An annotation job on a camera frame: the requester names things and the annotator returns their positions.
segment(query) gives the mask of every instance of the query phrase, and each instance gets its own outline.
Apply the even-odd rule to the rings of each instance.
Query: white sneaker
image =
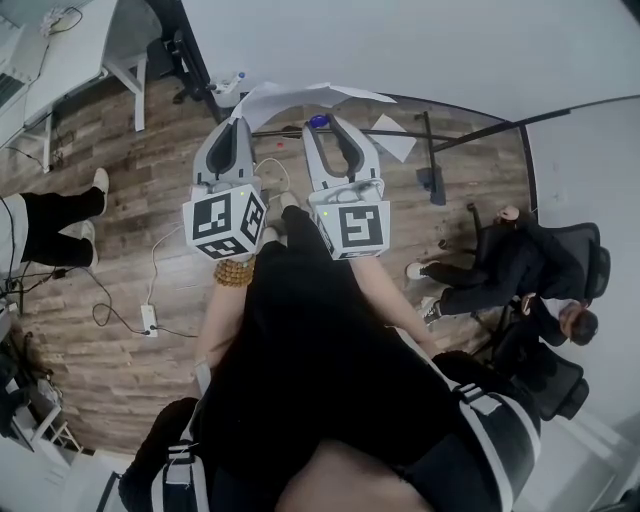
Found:
[[[278,242],[279,240],[280,235],[275,228],[268,226],[264,228],[264,231],[262,231],[262,245],[266,245],[269,242]]]
[[[425,324],[432,324],[442,316],[442,313],[440,313],[440,299],[438,297],[423,297],[418,313],[424,318]]]
[[[93,249],[93,257],[91,258],[90,268],[96,268],[98,265],[98,251],[96,250],[96,228],[93,222],[85,220],[82,223],[81,237],[91,242],[91,248]]]
[[[103,215],[107,211],[107,197],[109,195],[109,175],[102,167],[96,169],[96,175],[93,178],[93,186],[102,190],[104,194],[104,208],[102,209]]]
[[[427,263],[411,263],[405,269],[405,273],[409,279],[417,281],[419,279],[424,279],[428,277],[426,269],[429,265],[433,263],[438,263],[437,261],[428,261]]]
[[[280,204],[282,205],[282,211],[284,211],[284,209],[287,206],[298,206],[300,207],[300,203],[298,203],[298,200],[296,199],[296,196],[294,196],[291,192],[283,192],[282,195],[280,196]]]

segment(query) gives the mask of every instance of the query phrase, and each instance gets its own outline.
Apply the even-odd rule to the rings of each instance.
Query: fiducial marker cube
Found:
[[[254,254],[266,212],[252,185],[189,201],[182,206],[187,245],[216,261]]]
[[[334,260],[378,256],[390,246],[389,201],[315,205],[313,213]]]

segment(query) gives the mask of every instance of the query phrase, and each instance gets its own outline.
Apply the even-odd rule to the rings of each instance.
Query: power strip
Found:
[[[143,304],[140,306],[140,309],[142,310],[142,323],[144,324],[144,330],[149,332],[149,334],[146,334],[145,336],[148,338],[157,338],[157,329],[151,329],[151,326],[156,327],[158,325],[158,321],[156,320],[156,308],[151,304]]]

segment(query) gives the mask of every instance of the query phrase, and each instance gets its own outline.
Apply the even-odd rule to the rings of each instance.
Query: blue object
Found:
[[[322,128],[323,126],[326,126],[329,124],[329,117],[323,116],[323,115],[313,116],[309,120],[309,124],[311,125],[312,128]]]

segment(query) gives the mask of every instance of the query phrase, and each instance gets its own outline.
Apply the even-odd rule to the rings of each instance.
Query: white paper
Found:
[[[380,119],[376,121],[372,129],[393,132],[407,131],[385,114],[380,116]],[[394,135],[370,135],[370,137],[401,162],[407,159],[416,144],[416,139],[413,137],[396,137]]]
[[[303,89],[285,87],[265,82],[254,87],[238,106],[231,117],[244,117],[251,132],[255,132],[276,114],[300,105],[320,105],[331,108],[348,98],[367,98],[384,103],[395,103],[395,100],[352,87],[341,87],[330,83],[314,84]]]

